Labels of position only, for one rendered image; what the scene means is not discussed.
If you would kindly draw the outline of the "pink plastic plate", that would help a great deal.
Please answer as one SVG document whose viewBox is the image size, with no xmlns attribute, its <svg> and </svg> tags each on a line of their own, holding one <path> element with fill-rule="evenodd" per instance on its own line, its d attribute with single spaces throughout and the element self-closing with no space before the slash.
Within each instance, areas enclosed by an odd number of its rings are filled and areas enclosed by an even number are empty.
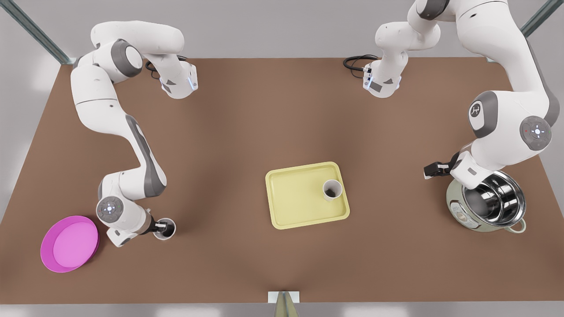
<svg viewBox="0 0 564 317">
<path fill-rule="evenodd" d="M 99 240 L 90 218 L 72 215 L 55 223 L 45 234 L 40 247 L 41 261 L 52 272 L 71 272 L 96 253 Z"/>
</svg>

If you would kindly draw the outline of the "white IKEA cup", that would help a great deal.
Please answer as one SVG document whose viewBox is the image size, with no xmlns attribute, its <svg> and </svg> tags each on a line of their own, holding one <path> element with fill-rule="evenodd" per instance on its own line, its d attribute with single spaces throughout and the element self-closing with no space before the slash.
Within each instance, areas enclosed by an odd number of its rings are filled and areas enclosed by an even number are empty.
<svg viewBox="0 0 564 317">
<path fill-rule="evenodd" d="M 324 182 L 322 191 L 323 197 L 326 201 L 333 201 L 342 196 L 344 193 L 344 186 L 337 179 L 328 179 Z"/>
<path fill-rule="evenodd" d="M 176 232 L 176 224 L 170 218 L 159 219 L 155 223 L 155 228 L 153 230 L 153 235 L 160 240 L 170 239 Z"/>
</svg>

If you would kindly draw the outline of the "yellow plastic tray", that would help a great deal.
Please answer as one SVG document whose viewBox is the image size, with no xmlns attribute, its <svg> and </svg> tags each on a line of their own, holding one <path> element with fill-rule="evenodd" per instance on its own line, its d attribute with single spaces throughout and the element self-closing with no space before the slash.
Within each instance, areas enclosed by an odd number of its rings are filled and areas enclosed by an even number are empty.
<svg viewBox="0 0 564 317">
<path fill-rule="evenodd" d="M 276 229 L 340 221 L 350 215 L 346 191 L 326 201 L 322 187 L 328 179 L 343 186 L 340 168 L 332 161 L 269 171 L 265 176 L 271 223 Z"/>
</svg>

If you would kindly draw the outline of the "silver frame post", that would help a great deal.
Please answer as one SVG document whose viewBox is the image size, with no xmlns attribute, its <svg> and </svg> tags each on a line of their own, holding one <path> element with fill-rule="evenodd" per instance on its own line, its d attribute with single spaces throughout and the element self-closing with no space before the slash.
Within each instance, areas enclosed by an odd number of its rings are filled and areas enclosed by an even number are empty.
<svg viewBox="0 0 564 317">
<path fill-rule="evenodd" d="M 76 61 L 76 58 L 67 56 L 14 0 L 0 0 L 0 7 L 18 22 L 57 62 L 62 65 L 72 65 Z"/>
<path fill-rule="evenodd" d="M 300 317 L 295 307 L 300 303 L 299 291 L 268 291 L 268 303 L 275 303 L 273 317 Z"/>
<path fill-rule="evenodd" d="M 535 32 L 550 33 L 562 24 L 564 0 L 509 0 L 509 9 L 524 38 L 534 45 Z"/>
</svg>

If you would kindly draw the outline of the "green pot with steel interior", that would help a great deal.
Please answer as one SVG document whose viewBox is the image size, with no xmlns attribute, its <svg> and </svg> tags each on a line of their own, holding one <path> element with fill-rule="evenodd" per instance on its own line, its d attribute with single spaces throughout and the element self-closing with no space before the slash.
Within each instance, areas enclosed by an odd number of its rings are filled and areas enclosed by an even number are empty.
<svg viewBox="0 0 564 317">
<path fill-rule="evenodd" d="M 453 218 L 476 232 L 505 229 L 523 233 L 526 200 L 519 184 L 503 171 L 495 171 L 474 189 L 453 180 L 446 191 L 446 203 Z"/>
</svg>

